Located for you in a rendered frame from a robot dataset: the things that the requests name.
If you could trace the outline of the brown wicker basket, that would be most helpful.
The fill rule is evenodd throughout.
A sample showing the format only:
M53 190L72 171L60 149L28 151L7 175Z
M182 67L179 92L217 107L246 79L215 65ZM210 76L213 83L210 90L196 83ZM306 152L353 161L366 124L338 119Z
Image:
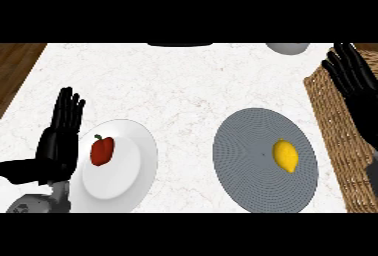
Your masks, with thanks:
M342 96L322 66L316 68L303 82L345 209L350 213L378 213L378 198L365 171L372 163L375 149L359 135Z

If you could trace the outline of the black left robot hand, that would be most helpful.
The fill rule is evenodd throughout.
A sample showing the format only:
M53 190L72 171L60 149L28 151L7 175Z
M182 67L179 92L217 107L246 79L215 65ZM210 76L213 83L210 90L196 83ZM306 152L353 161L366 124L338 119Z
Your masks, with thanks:
M15 185L68 181L78 161L78 132L86 100L71 87L60 89L50 126L44 129L32 159L0 162L0 177Z

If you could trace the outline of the red bell pepper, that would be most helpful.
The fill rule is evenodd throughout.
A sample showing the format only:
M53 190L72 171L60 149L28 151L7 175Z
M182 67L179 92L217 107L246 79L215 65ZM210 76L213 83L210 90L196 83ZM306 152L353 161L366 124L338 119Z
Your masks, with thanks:
M111 137L103 138L94 135L96 142L91 144L90 161L94 166L100 166L111 161L115 142Z

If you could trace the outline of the white round plate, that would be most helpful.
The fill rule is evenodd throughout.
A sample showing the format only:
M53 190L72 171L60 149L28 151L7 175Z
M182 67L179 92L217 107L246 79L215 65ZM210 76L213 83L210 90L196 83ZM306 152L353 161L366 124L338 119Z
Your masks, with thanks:
M94 136L114 139L111 161L90 161ZM78 164L69 183L72 213L131 212L140 204L158 169L153 136L136 121L115 119L99 124L80 138Z

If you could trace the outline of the grey round woven placemat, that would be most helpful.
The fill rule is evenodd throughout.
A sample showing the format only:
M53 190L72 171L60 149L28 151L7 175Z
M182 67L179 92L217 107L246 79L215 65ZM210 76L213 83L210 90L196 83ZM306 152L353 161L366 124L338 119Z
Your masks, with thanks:
M273 145L286 140L298 152L295 171L273 159ZM226 193L252 213L298 213L317 187L317 161L295 123L264 108L236 111L223 121L213 144L213 163Z

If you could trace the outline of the grey round bowl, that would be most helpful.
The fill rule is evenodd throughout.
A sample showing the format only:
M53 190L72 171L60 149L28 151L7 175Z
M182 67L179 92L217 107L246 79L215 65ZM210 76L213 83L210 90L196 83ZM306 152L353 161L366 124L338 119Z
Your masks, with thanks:
M267 47L279 54L297 55L307 50L308 43L267 43Z

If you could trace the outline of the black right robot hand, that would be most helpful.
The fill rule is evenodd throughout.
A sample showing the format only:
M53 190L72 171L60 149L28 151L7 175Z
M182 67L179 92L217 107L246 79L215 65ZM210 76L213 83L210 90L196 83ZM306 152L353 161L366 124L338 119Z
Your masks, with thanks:
M378 78L350 43L335 43L322 61L362 138L378 151Z

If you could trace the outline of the yellow lemon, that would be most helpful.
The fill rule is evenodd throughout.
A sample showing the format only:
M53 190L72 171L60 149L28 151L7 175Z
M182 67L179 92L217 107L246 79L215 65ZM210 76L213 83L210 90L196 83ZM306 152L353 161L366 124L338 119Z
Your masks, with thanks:
M277 166L294 173L298 165L298 152L289 141L279 139L272 149L273 159Z

